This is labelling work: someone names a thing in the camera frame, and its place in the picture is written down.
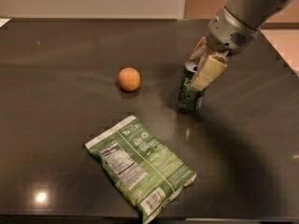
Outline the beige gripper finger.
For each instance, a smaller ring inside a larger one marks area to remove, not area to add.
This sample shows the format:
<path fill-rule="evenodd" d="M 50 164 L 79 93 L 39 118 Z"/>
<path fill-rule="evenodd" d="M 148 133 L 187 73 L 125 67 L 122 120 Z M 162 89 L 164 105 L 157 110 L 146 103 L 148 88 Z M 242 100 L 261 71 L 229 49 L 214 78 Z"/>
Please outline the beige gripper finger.
<path fill-rule="evenodd" d="M 208 45 L 206 37 L 203 36 L 197 43 L 189 60 L 195 63 L 203 63 L 213 52 L 214 50 Z"/>
<path fill-rule="evenodd" d="M 202 91 L 227 68 L 227 59 L 220 53 L 208 55 L 192 77 L 190 89 Z"/>

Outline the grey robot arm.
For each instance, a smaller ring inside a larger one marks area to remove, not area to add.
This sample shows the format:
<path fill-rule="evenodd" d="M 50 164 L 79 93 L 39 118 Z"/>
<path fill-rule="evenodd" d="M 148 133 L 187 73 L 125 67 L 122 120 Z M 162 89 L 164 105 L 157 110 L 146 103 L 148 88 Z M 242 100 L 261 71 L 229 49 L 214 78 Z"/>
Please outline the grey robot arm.
<path fill-rule="evenodd" d="M 228 0 L 210 20 L 206 34 L 189 61 L 197 66 L 189 89 L 202 91 L 227 67 L 227 58 L 241 53 L 265 22 L 293 0 Z"/>

